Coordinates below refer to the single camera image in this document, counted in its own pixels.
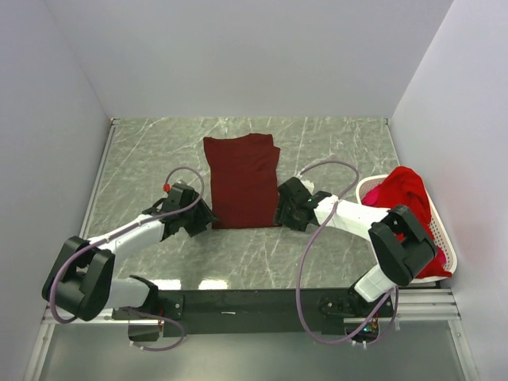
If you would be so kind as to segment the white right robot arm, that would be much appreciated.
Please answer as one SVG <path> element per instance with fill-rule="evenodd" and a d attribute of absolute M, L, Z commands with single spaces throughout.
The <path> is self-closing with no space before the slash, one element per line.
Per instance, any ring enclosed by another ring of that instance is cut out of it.
<path fill-rule="evenodd" d="M 279 188 L 274 222 L 295 231 L 316 231 L 306 245 L 309 254 L 322 231 L 337 229 L 367 241 L 375 255 L 375 265 L 337 300 L 322 300 L 325 314 L 365 317 L 382 296 L 395 287 L 408 287 L 437 257 L 438 249 L 426 227 L 406 205 L 376 208 L 341 199 L 326 191 L 311 193 L 304 182 L 292 177 Z"/>

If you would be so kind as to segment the dark red t shirt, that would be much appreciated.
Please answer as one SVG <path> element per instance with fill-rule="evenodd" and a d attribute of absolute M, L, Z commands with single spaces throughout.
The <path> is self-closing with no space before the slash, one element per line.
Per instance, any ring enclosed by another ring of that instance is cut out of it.
<path fill-rule="evenodd" d="M 280 148 L 274 145 L 273 136 L 205 137 L 203 148 L 210 167 L 212 211 L 218 217 L 212 228 L 275 227 Z"/>

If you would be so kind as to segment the bright red t shirt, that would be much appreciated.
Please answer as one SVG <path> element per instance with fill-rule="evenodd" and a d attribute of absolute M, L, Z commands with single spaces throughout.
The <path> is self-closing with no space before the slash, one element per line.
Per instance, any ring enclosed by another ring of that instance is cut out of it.
<path fill-rule="evenodd" d="M 382 206 L 378 208 L 391 209 L 399 204 L 408 206 L 433 241 L 433 233 L 429 228 L 431 210 L 422 178 L 414 170 L 399 166 L 379 185 Z"/>

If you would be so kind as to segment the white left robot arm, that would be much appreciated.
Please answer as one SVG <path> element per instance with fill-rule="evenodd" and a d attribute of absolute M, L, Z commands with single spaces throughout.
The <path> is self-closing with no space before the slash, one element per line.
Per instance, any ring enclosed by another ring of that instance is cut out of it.
<path fill-rule="evenodd" d="M 116 280 L 116 264 L 181 229 L 193 237 L 218 220 L 193 187 L 176 183 L 165 190 L 166 197 L 130 223 L 88 240 L 73 236 L 64 242 L 42 289 L 59 323 L 90 321 L 113 308 L 130 308 L 142 319 L 156 314 L 158 286 L 137 275 Z"/>

